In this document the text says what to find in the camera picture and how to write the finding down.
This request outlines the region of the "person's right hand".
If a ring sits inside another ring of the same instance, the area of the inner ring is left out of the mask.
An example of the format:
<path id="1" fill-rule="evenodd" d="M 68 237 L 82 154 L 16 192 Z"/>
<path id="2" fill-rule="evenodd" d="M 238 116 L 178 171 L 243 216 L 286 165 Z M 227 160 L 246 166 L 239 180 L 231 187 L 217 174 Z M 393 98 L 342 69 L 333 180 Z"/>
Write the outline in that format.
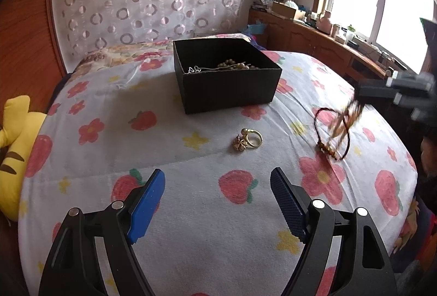
<path id="1" fill-rule="evenodd" d="M 437 146 L 427 137 L 421 143 L 421 163 L 428 176 L 437 176 Z"/>

